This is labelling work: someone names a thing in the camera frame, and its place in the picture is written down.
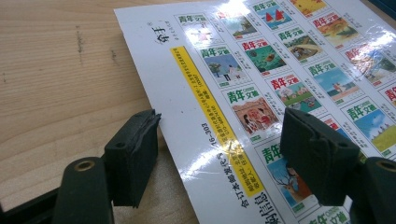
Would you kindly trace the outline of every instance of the wood grain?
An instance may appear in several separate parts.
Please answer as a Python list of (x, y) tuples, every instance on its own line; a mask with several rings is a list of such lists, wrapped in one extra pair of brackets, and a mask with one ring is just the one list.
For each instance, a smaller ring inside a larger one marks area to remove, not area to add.
[[(0, 1), (5, 210), (57, 188), (68, 163), (101, 156), (132, 114), (150, 108), (113, 8), (170, 2), (176, 1)], [(117, 223), (198, 222), (161, 133), (140, 207), (118, 207), (114, 214)]]

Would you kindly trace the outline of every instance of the magazine cover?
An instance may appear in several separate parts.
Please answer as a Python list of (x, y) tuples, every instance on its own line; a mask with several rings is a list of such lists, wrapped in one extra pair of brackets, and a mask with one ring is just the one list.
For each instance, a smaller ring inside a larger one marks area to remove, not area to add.
[(293, 25), (295, 21), (275, 1), (266, 1), (251, 7), (271, 30)]
[(252, 143), (280, 133), (279, 119), (256, 86), (224, 91), (223, 95)]
[(358, 31), (335, 12), (312, 20), (312, 24), (336, 49), (348, 47), (361, 40)]
[(355, 100), (364, 92), (334, 62), (321, 60), (305, 67), (337, 105)]
[(290, 0), (290, 2), (307, 18), (329, 9), (323, 0)]
[(285, 60), (263, 38), (238, 44), (264, 77), (290, 70)]
[(256, 147), (262, 162), (269, 171), (278, 191), (290, 210), (298, 217), (312, 207), (318, 207), (318, 200), (304, 180), (279, 152), (279, 139)]
[(176, 16), (184, 34), (193, 45), (209, 45), (224, 42), (204, 14), (185, 14)]
[(235, 39), (246, 39), (260, 34), (252, 22), (240, 12), (219, 11), (218, 18)]
[(276, 37), (300, 63), (324, 57), (326, 52), (301, 27), (277, 33)]
[(343, 111), (384, 157), (396, 153), (396, 125), (371, 99), (359, 100)]
[(345, 51), (346, 57), (370, 83), (379, 87), (396, 78), (396, 66), (370, 44), (359, 44)]
[(226, 46), (209, 47), (198, 51), (219, 87), (235, 86), (250, 81), (250, 77)]
[(312, 115), (319, 115), (326, 111), (311, 91), (293, 74), (268, 79), (267, 83), (282, 103), (289, 108)]

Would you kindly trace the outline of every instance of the metal rivet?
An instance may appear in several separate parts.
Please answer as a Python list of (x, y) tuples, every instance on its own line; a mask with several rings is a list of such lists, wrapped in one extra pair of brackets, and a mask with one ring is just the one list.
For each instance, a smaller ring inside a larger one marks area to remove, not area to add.
[(396, 173), (395, 162), (391, 162), (391, 161), (377, 161), (375, 164), (377, 166), (381, 167), (382, 169), (385, 169), (387, 171), (391, 171), (391, 172), (395, 172)]
[(94, 161), (81, 161), (77, 165), (75, 165), (75, 170), (79, 172), (83, 172), (91, 169), (95, 165)]

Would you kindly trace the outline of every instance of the wooden table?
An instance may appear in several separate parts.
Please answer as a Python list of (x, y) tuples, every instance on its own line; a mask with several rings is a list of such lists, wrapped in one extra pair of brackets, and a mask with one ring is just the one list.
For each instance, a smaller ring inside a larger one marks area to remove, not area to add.
[[(0, 1), (5, 210), (59, 187), (68, 163), (101, 156), (129, 117), (150, 108), (113, 8), (176, 1)], [(161, 133), (159, 142), (158, 162), (139, 208), (114, 208), (117, 223), (198, 222)]]

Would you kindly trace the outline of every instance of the glossy paper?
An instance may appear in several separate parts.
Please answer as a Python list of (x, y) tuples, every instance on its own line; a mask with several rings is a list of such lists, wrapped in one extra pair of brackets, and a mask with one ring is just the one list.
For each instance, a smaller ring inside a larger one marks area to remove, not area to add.
[(396, 35), (360, 1), (115, 11), (201, 223), (349, 222), (279, 153), (286, 106), (396, 158)]

